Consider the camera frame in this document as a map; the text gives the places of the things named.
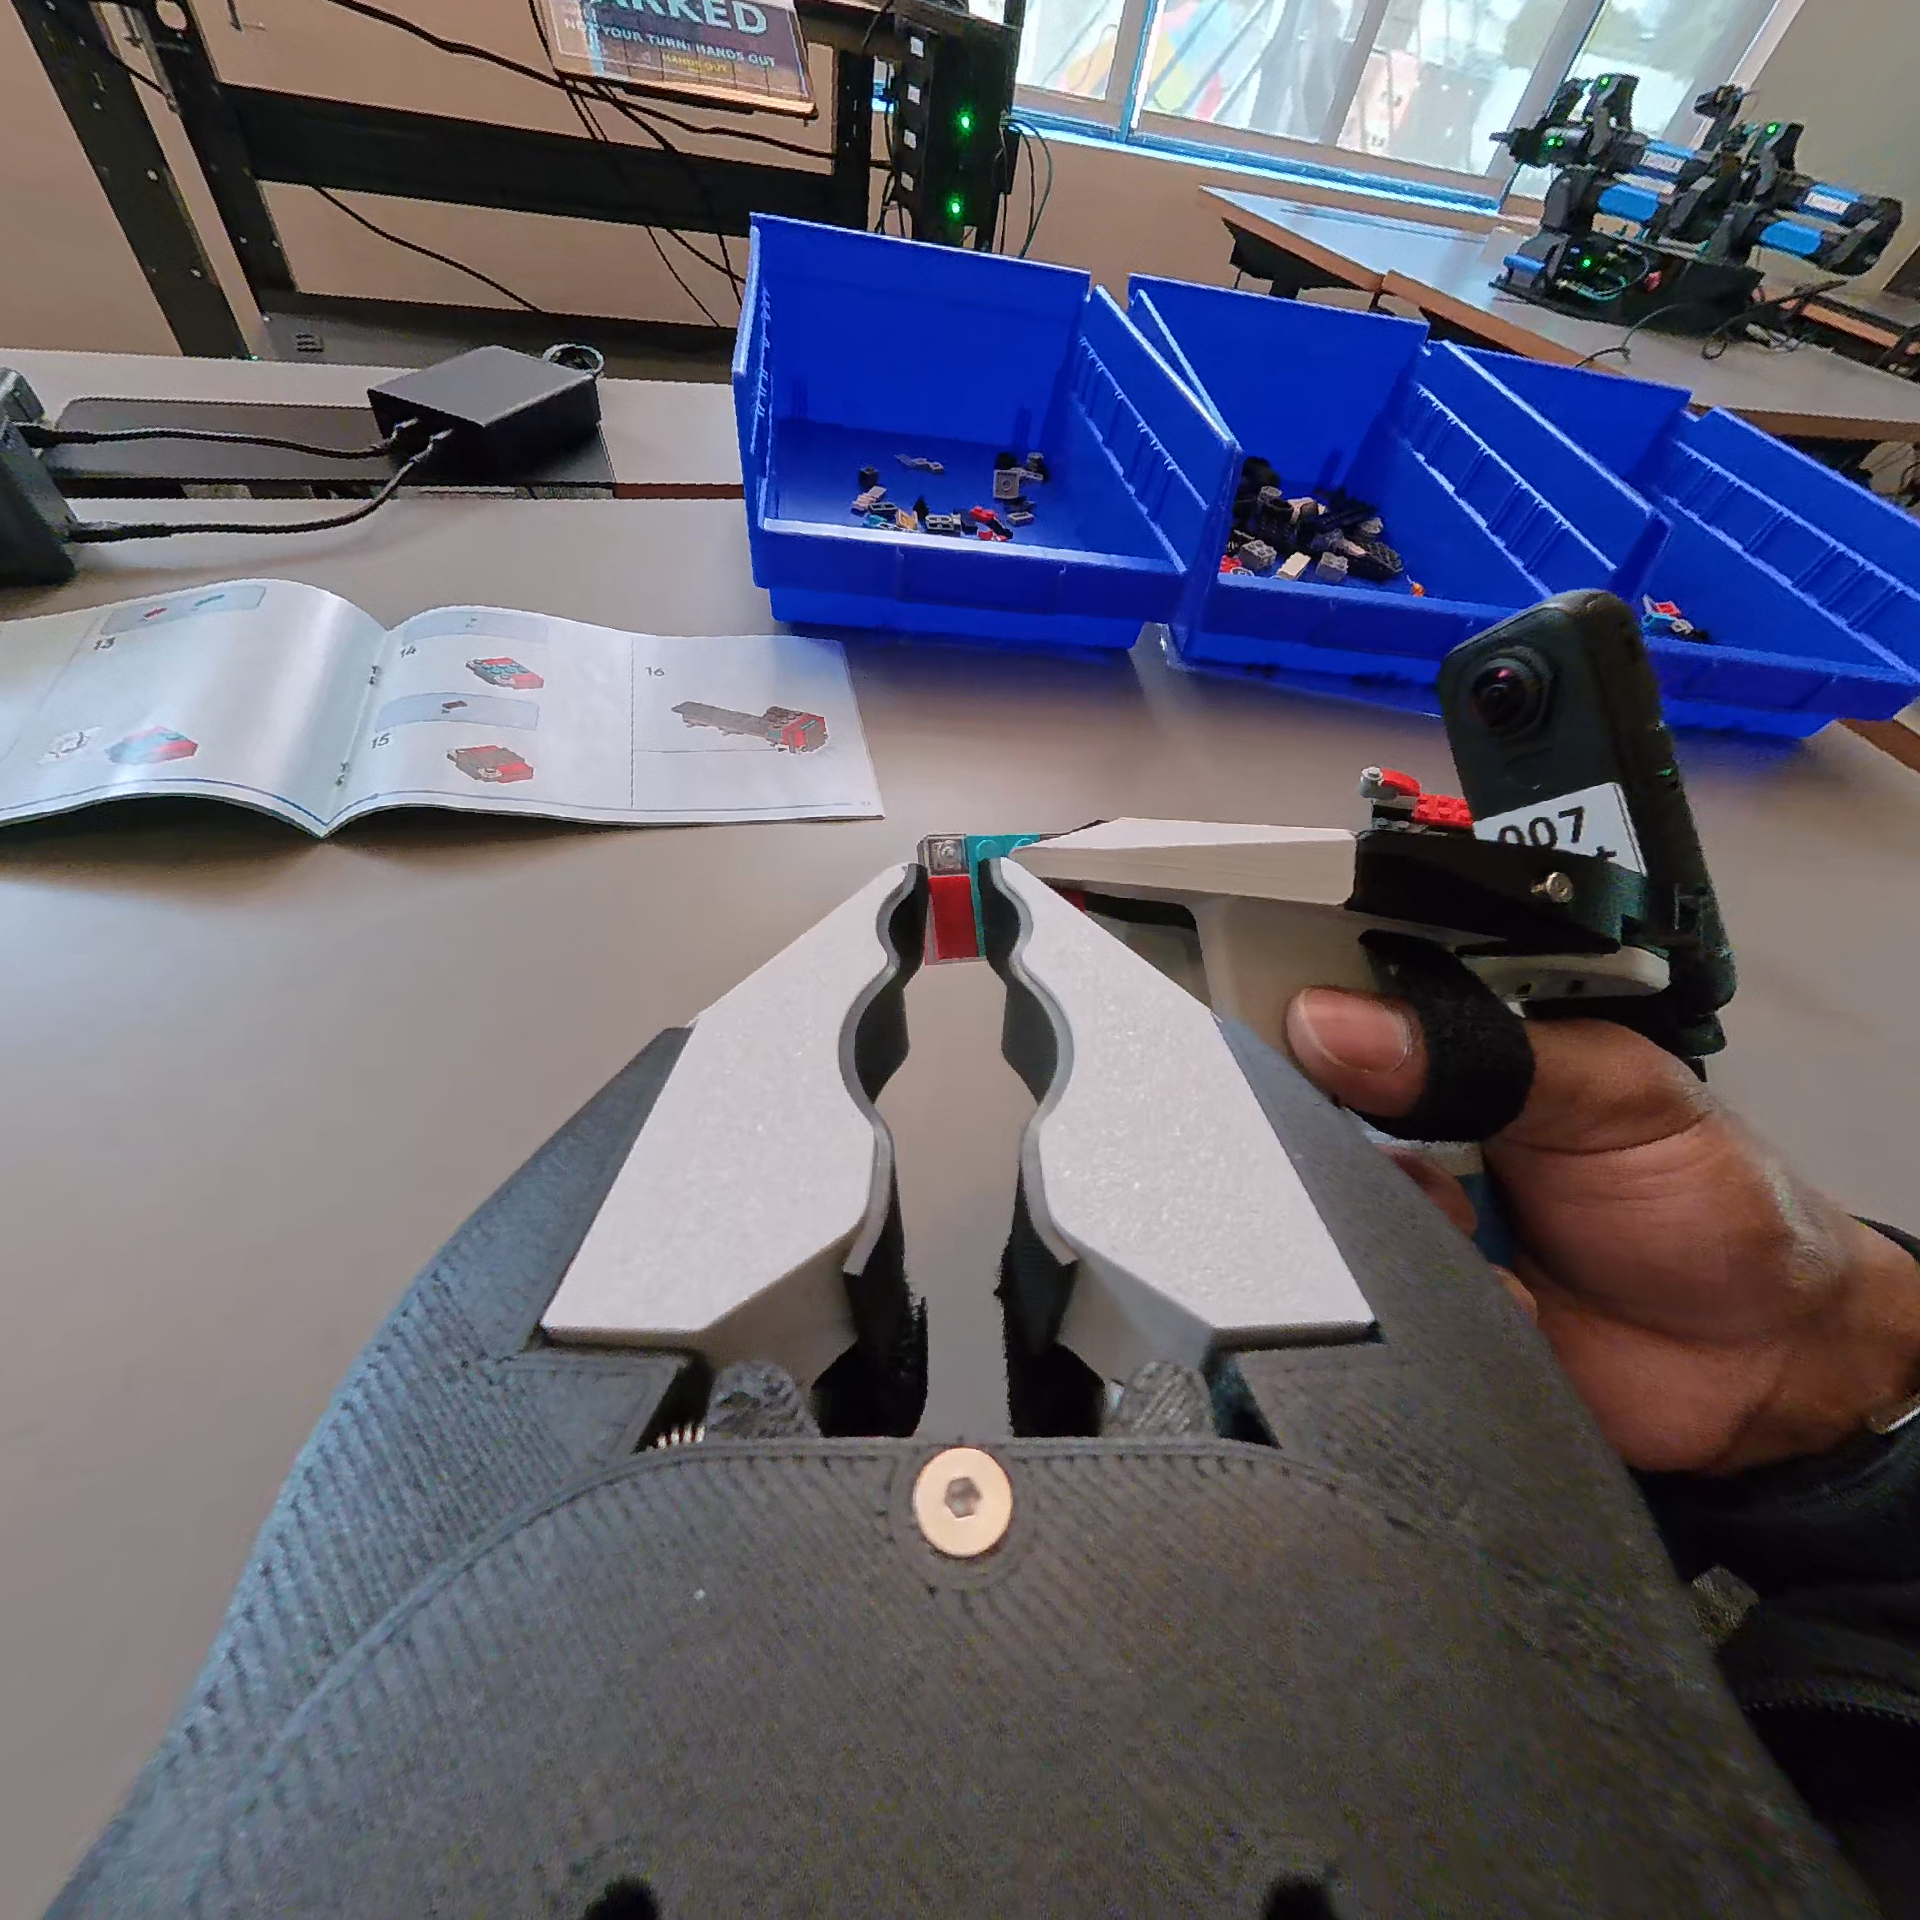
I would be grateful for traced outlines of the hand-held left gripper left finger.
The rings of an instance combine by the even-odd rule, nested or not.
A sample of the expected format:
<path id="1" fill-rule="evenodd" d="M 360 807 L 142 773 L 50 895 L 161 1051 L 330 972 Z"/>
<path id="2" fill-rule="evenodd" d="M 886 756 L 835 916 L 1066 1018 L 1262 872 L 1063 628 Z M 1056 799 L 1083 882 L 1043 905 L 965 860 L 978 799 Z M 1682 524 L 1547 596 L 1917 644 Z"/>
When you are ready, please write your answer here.
<path id="1" fill-rule="evenodd" d="M 814 1387 L 861 1337 L 897 1152 L 921 868 L 882 868 L 709 1004 L 550 1308 L 558 1347 L 762 1361 Z"/>

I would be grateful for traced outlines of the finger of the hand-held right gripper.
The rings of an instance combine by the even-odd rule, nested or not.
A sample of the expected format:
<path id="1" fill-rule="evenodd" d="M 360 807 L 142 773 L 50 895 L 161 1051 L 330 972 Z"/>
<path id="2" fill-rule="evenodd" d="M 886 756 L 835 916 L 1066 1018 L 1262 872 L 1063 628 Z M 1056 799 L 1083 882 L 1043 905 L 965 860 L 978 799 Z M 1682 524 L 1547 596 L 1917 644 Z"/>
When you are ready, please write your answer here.
<path id="1" fill-rule="evenodd" d="M 1337 915 L 1358 842 L 1342 828 L 1118 818 L 1024 843 L 1015 865 L 1097 916 Z"/>

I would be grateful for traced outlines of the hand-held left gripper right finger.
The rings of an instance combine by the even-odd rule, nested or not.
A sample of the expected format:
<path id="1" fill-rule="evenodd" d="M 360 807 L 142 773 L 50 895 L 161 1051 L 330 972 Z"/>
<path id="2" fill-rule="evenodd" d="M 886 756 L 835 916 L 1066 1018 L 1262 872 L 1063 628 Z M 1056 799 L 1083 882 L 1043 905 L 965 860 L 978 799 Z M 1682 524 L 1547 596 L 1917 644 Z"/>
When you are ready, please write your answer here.
<path id="1" fill-rule="evenodd" d="M 1211 1008 L 1009 858 L 983 865 L 978 905 L 1002 1053 L 1037 1100 L 1002 1276 L 1015 1355 L 1121 1383 L 1374 1337 Z"/>

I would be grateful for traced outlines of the red and teal brick block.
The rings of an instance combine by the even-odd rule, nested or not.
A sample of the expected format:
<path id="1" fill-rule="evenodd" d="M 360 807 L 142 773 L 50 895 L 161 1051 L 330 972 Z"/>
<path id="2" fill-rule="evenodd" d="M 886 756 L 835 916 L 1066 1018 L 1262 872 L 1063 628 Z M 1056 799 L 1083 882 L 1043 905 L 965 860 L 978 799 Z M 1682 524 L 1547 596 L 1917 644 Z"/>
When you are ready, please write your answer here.
<path id="1" fill-rule="evenodd" d="M 926 964 L 982 959 L 982 872 L 998 858 L 1037 847 L 1040 839 L 1045 839 L 1043 832 L 934 832 L 920 842 L 920 865 L 929 879 Z"/>

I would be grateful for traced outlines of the person's right forearm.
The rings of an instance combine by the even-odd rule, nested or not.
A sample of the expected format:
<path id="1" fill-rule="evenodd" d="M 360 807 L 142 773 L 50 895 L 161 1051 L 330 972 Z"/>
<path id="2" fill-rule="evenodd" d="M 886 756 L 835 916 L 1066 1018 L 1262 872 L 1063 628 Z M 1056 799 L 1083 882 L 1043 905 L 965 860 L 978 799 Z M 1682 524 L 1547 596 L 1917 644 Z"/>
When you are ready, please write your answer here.
<path id="1" fill-rule="evenodd" d="M 1917 1917 L 1917 1396 L 1815 1457 L 1637 1485 L 1680 1577 L 1751 1591 L 1721 1680 L 1879 1912 Z"/>

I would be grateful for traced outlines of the grey desk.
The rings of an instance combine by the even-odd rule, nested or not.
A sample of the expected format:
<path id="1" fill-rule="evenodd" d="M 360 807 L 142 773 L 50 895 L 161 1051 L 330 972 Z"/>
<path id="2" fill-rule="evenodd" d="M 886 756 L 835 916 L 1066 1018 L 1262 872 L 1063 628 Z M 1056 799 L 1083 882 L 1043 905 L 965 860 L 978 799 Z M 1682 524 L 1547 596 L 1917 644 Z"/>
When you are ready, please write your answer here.
<path id="1" fill-rule="evenodd" d="M 769 633 L 733 496 L 405 498 L 202 537 L 182 573 L 383 623 L 494 604 Z M 1441 785 L 1433 723 L 1118 659 L 851 644 L 881 824 L 568 829 L 398 813 L 326 843 L 239 807 L 5 836 L 5 1722 L 154 1739 L 347 1361 L 455 1226 L 661 1027 L 926 829 L 1112 813 L 1345 825 Z M 1913 1220 L 1917 773 L 1847 727 L 1686 748 L 1739 953 L 1736 1101 Z M 993 1306 L 1024 1098 L 998 981 L 935 967 L 886 1112 L 935 1433 L 1006 1431 Z"/>

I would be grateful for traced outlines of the pile of dark bricks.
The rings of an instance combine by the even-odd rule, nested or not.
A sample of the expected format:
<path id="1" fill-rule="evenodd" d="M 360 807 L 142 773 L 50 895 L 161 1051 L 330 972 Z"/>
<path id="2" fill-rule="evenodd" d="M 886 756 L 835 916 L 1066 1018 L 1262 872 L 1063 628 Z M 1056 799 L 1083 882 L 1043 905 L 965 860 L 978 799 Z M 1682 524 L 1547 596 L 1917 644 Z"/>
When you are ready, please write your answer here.
<path id="1" fill-rule="evenodd" d="M 1264 457 L 1241 463 L 1218 576 L 1365 585 L 1427 599 L 1376 508 L 1345 488 L 1289 492 Z"/>

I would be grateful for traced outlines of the scattered small grey bricks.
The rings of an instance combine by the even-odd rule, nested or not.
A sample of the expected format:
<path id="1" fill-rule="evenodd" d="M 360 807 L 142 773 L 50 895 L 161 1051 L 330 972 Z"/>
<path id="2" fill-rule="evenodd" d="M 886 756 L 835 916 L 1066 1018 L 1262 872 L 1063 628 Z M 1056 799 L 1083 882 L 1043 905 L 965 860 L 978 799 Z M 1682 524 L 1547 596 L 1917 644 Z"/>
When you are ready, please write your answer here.
<path id="1" fill-rule="evenodd" d="M 858 529 L 878 536 L 1010 544 L 1039 527 L 1040 493 L 1053 483 L 1053 468 L 1054 463 L 1043 448 L 1002 450 L 989 467 L 969 467 L 961 474 L 961 479 L 983 480 L 983 490 L 897 496 L 888 488 L 891 476 L 929 485 L 953 479 L 947 464 L 931 455 L 898 452 L 897 472 L 875 464 L 861 467 L 848 517 Z"/>

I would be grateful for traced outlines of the blue plastic bin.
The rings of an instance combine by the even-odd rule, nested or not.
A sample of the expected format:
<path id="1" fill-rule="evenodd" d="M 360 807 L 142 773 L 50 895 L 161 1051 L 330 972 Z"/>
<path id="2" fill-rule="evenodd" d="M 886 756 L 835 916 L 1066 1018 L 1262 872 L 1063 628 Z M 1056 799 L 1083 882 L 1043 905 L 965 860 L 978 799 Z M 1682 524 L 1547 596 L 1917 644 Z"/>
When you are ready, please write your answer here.
<path id="1" fill-rule="evenodd" d="M 733 365 L 753 576 L 793 628 L 1135 649 L 1178 612 L 1231 444 L 1090 276 L 755 216 Z M 1010 544 L 867 532 L 861 467 L 961 479 L 1043 448 L 1039 527 Z"/>
<path id="2" fill-rule="evenodd" d="M 1613 593 L 1610 559 L 1427 391 L 1424 324 L 1149 276 L 1128 309 L 1233 448 L 1226 479 L 1202 483 L 1211 527 L 1169 620 L 1187 671 L 1431 714 L 1455 644 L 1554 593 Z M 1369 501 L 1427 599 L 1218 576 L 1248 457 L 1289 492 Z"/>
<path id="3" fill-rule="evenodd" d="M 1857 480 L 1678 389 L 1433 344 L 1427 391 L 1614 564 L 1678 727 L 1807 739 L 1917 705 L 1918 530 Z"/>

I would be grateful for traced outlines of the open instruction booklet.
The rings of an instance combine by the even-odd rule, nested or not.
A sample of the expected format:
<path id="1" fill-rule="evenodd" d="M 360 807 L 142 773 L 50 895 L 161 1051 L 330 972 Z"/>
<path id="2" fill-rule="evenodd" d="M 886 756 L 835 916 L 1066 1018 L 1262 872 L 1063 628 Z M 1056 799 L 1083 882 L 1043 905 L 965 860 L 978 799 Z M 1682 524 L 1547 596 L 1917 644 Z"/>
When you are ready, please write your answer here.
<path id="1" fill-rule="evenodd" d="M 215 800 L 331 836 L 390 810 L 566 825 L 878 821 L 848 660 L 505 609 L 385 628 L 241 578 L 5 623 L 2 821 Z"/>

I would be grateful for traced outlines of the black power strip green lights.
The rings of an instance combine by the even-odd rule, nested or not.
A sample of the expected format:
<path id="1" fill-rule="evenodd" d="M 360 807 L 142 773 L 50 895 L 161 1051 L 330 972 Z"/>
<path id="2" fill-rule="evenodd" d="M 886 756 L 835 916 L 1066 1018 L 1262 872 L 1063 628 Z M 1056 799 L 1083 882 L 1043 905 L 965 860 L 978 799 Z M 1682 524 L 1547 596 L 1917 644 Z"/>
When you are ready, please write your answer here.
<path id="1" fill-rule="evenodd" d="M 895 2 L 888 199 L 913 239 L 990 251 L 1010 191 L 1024 2 Z"/>

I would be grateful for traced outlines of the black power adapter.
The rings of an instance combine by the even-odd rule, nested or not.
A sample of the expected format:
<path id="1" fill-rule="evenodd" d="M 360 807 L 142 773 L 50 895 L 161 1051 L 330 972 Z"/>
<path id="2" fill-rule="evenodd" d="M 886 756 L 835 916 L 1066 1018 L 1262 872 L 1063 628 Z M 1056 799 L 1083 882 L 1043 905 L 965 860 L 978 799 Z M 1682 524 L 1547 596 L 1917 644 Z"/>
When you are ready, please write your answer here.
<path id="1" fill-rule="evenodd" d="M 409 479 L 453 485 L 539 479 L 603 419 L 594 372 L 501 345 L 377 381 L 368 410 Z"/>

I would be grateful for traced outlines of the window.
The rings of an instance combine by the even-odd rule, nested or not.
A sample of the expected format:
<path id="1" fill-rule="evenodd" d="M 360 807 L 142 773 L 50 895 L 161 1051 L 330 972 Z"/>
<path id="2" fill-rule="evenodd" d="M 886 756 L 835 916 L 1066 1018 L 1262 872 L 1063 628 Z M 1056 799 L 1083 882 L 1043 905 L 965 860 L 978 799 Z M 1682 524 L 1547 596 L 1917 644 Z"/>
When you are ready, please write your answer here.
<path id="1" fill-rule="evenodd" d="M 1627 73 L 1666 133 L 1721 83 L 1753 81 L 1769 2 L 1039 2 L 1017 99 L 1118 138 L 1234 153 L 1498 169 L 1498 136 L 1568 83 Z"/>

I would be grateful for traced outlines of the framed sign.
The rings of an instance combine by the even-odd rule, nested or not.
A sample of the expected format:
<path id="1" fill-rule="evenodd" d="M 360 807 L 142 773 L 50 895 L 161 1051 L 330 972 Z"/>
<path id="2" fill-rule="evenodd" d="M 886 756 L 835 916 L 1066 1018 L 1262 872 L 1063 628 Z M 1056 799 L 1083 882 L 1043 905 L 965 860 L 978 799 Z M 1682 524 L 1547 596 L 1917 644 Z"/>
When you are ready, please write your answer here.
<path id="1" fill-rule="evenodd" d="M 787 2 L 537 2 L 558 73 L 688 105 L 818 114 L 801 16 Z"/>

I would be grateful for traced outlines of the black metal rack frame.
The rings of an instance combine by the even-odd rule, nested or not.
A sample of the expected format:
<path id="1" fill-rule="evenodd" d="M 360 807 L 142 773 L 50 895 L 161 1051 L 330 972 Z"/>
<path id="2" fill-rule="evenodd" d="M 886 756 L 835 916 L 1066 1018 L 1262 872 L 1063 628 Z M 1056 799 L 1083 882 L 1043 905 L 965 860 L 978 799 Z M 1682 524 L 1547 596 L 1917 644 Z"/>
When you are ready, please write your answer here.
<path id="1" fill-rule="evenodd" d="M 923 29 L 934 50 L 993 44 L 998 79 L 985 81 L 977 103 L 977 138 L 989 145 L 974 161 L 978 202 L 961 199 L 952 213 L 934 216 L 921 210 L 920 188 L 898 188 L 910 233 L 945 244 L 961 244 L 971 233 L 982 243 L 1010 173 L 1017 25 L 998 27 L 961 7 L 801 4 L 801 25 L 818 29 L 832 49 L 832 164 L 826 172 L 688 152 L 665 128 L 762 149 L 779 141 L 749 128 L 695 128 L 658 107 L 621 103 L 608 91 L 607 105 L 642 136 L 639 146 L 599 133 L 593 120 L 583 121 L 583 136 L 566 136 L 241 88 L 223 81 L 190 4 L 129 4 L 129 11 L 150 35 L 155 72 L 142 72 L 115 50 L 101 4 L 17 2 L 30 49 L 165 324 L 190 357 L 254 360 L 257 351 L 137 99 L 142 88 L 177 111 L 261 315 L 303 296 L 266 186 L 632 226 L 671 236 L 688 253 L 698 253 L 691 240 L 704 233 L 715 243 L 715 267 L 726 276 L 735 272 L 730 243 L 746 240 L 760 213 L 865 231 L 875 210 L 874 178 L 891 172 L 874 156 L 875 66 L 904 61 L 913 29 Z"/>

